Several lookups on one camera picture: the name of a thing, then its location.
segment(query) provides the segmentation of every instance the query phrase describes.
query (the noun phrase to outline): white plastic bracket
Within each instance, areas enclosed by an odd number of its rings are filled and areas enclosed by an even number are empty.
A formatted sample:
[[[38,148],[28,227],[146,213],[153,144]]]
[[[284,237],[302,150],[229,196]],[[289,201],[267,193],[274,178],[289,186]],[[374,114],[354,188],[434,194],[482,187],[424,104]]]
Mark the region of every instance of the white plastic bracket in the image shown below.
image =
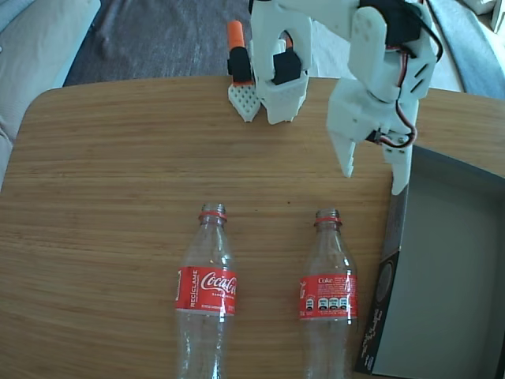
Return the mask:
[[[260,100],[254,85],[231,85],[228,100],[245,122],[251,122],[260,110]]]

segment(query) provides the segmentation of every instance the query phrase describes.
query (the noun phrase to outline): cardboard box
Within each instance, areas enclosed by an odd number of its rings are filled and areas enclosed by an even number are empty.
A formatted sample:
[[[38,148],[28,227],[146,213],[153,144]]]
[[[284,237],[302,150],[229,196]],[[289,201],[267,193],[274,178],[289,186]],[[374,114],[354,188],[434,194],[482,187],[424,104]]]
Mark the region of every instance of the cardboard box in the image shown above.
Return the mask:
[[[356,371],[496,379],[505,367],[505,179],[414,148],[391,199]]]

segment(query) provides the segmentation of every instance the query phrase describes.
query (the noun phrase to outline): nutrition icons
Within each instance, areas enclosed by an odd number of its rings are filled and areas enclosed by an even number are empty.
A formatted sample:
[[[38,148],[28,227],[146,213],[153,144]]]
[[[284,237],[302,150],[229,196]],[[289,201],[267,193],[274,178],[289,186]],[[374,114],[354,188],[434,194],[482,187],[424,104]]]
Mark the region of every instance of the nutrition icons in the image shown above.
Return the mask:
[[[307,301],[305,302],[305,310],[314,310],[314,299],[313,298],[308,298]]]
[[[311,310],[313,309],[314,306],[314,301],[312,299],[309,299],[311,301]],[[346,310],[347,309],[347,298],[320,298],[317,301],[317,309],[318,310]]]

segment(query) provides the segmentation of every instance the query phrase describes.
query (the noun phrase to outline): plastic bottle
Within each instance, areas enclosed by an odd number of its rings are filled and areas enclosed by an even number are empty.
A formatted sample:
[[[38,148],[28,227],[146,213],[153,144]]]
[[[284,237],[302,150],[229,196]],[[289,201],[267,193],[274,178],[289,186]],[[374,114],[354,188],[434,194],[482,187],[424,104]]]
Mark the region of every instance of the plastic bottle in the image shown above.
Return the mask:
[[[237,277],[222,204],[205,204],[178,272],[178,379],[225,379],[224,359]]]
[[[300,280],[305,379],[350,379],[350,342],[357,334],[357,271],[340,235],[339,212],[316,214],[317,240]]]

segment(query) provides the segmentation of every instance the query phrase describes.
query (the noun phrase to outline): coca-cola logo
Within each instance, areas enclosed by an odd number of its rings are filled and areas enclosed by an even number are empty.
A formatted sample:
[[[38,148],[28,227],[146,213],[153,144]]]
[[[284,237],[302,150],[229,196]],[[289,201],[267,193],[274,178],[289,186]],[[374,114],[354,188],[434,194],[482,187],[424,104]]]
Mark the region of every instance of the coca-cola logo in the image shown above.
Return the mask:
[[[201,282],[202,290],[218,290],[229,295],[235,295],[237,290],[237,278],[223,278],[216,276],[215,272],[209,272]]]

